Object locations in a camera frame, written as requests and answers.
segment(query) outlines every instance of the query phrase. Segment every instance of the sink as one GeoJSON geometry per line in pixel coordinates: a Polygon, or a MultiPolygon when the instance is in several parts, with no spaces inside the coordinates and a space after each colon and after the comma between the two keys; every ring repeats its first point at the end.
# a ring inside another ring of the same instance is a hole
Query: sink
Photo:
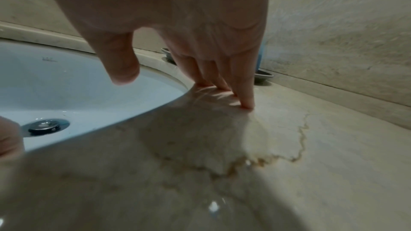
{"type": "Polygon", "coordinates": [[[0,41],[0,116],[21,126],[69,122],[54,133],[24,133],[26,151],[137,116],[187,91],[181,82],[143,66],[133,83],[116,86],[93,55],[0,41]]]}

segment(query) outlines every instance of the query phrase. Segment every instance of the wall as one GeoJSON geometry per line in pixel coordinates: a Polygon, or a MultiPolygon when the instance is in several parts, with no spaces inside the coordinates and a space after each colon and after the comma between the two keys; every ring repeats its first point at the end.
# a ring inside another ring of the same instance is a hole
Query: wall
{"type": "MultiPolygon", "coordinates": [[[[0,7],[0,21],[78,36],[54,0],[0,7]]],[[[266,35],[273,82],[411,128],[411,0],[270,0],[266,35]]],[[[133,45],[164,46],[149,29],[133,45]]]]}
{"type": "MultiPolygon", "coordinates": [[[[0,0],[0,21],[79,36],[54,0],[0,0]]],[[[165,44],[149,28],[134,34],[133,46],[160,52],[165,44]]]]}

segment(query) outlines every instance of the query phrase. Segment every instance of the sink drain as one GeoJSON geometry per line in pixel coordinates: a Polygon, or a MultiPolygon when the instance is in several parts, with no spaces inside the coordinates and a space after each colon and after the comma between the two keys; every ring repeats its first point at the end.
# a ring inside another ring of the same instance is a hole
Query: sink drain
{"type": "Polygon", "coordinates": [[[66,129],[69,125],[70,122],[64,119],[46,119],[25,124],[21,128],[24,137],[31,137],[57,133],[66,129]]]}

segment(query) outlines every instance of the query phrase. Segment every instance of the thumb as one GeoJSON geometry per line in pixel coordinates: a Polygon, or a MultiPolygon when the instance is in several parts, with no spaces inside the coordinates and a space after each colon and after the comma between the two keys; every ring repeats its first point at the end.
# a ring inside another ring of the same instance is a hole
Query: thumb
{"type": "Polygon", "coordinates": [[[133,33],[81,32],[103,63],[113,83],[133,82],[140,65],[132,47],[133,33]]]}

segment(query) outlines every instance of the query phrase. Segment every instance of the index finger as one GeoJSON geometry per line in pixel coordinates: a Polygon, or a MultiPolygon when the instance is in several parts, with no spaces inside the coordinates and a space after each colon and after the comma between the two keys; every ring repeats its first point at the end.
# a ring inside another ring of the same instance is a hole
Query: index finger
{"type": "Polygon", "coordinates": [[[254,74],[256,71],[258,48],[241,52],[230,57],[231,84],[243,108],[253,109],[254,74]]]}

